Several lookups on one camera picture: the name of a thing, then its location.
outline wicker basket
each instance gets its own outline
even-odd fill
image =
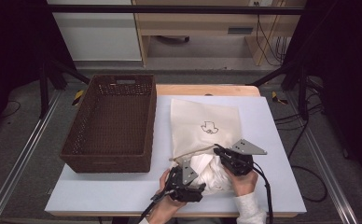
[[[77,173],[149,172],[156,101],[153,76],[94,76],[61,159]]]

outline table surface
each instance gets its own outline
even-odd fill
[[[256,87],[158,85],[157,90],[150,172],[76,174],[65,165],[45,211],[54,216],[68,217],[140,216],[159,187],[159,177],[171,165],[168,160],[173,155],[170,102],[175,98],[211,105],[238,106],[243,138],[268,151],[268,155],[254,156],[254,161],[262,167],[271,184],[274,215],[293,217],[306,212],[272,113],[266,98],[259,97]],[[268,211],[266,189],[261,177],[257,183],[256,194],[259,205]],[[237,217],[238,211],[232,198],[233,192],[205,195],[199,203],[189,203],[175,216]]]

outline floor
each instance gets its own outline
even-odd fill
[[[267,56],[270,63],[277,62]],[[187,43],[160,36],[153,38],[145,67],[127,62],[76,64],[87,77],[98,73],[149,73],[159,83],[238,85],[251,83],[278,67],[269,63],[255,66],[242,37],[201,36],[192,36]],[[37,82],[17,88],[9,97],[12,101],[0,119],[0,223],[99,223],[98,217],[54,217],[44,212],[63,168],[58,153],[77,111],[71,102],[81,88],[78,80],[65,77],[69,82],[65,91],[50,89],[57,106],[50,111],[49,122],[42,129],[39,129],[43,120],[38,118]],[[282,91],[282,78],[279,76],[259,87],[262,96],[268,99],[274,119],[297,113],[297,90]],[[279,101],[273,101],[273,92]],[[306,170],[294,169],[308,212],[294,218],[276,218],[275,223],[362,223],[362,169],[357,161],[343,157],[342,147],[320,105],[319,93],[308,90],[307,95],[312,109],[309,124],[290,163],[308,168],[319,178]],[[277,121],[286,153],[297,142],[305,123],[295,118]],[[328,189],[323,200],[320,199],[325,188],[320,178]],[[103,217],[102,221],[111,223],[113,219]]]

